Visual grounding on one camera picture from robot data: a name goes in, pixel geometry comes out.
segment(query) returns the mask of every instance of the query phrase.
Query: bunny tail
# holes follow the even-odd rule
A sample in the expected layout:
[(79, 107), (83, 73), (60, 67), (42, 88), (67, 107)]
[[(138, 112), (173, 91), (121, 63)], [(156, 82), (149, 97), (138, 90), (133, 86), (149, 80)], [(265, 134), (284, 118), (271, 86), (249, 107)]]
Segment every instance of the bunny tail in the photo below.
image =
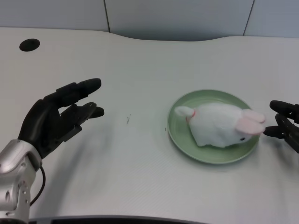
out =
[(174, 112), (178, 116), (184, 116), (187, 118), (193, 117), (195, 115), (195, 110), (187, 106), (178, 106), (174, 109)]

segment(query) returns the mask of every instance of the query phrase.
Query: robotic hand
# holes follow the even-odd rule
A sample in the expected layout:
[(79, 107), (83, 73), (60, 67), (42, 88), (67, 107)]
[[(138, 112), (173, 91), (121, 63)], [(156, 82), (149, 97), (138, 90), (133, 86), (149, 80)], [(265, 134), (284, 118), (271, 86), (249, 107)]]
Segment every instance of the robotic hand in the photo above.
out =
[(278, 126), (267, 127), (264, 134), (284, 139), (292, 149), (299, 153), (299, 127), (288, 120), (290, 118), (299, 124), (299, 105), (273, 100), (270, 102), (270, 108), (278, 113), (275, 116)]
[[(0, 224), (28, 223), (30, 205), (44, 187), (42, 159), (79, 133), (86, 120), (104, 115), (95, 103), (75, 104), (100, 87), (98, 78), (71, 83), (38, 100), (30, 109), (18, 139), (11, 140), (0, 153)], [(70, 107), (59, 114), (58, 109), (67, 106)], [(39, 169), (43, 186), (30, 203), (30, 188)]]

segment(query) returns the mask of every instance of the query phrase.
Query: small debris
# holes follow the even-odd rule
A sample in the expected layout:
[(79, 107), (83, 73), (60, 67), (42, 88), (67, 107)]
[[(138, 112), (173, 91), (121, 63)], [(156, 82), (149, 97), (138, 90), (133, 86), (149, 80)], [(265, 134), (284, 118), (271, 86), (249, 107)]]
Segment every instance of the small debris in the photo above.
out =
[(131, 117), (131, 114), (127, 117), (127, 124), (129, 123), (129, 120), (130, 120), (130, 117)]

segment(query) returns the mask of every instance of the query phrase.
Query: plush toy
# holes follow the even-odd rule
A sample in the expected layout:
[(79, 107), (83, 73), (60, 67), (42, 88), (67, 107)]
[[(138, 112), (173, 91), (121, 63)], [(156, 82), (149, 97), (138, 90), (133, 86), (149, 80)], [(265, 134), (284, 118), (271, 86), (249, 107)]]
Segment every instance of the plush toy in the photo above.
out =
[(186, 118), (198, 146), (224, 148), (244, 143), (265, 130), (263, 114), (224, 103), (202, 104), (194, 109), (178, 106), (175, 113)]

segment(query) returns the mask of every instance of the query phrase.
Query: black round hole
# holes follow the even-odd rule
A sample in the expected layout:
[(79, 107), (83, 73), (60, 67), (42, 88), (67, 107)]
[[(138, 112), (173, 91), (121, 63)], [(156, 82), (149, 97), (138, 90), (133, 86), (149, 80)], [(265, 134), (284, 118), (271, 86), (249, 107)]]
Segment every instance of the black round hole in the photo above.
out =
[(33, 51), (37, 49), (40, 44), (41, 43), (37, 39), (28, 39), (20, 44), (20, 50), (25, 52)]

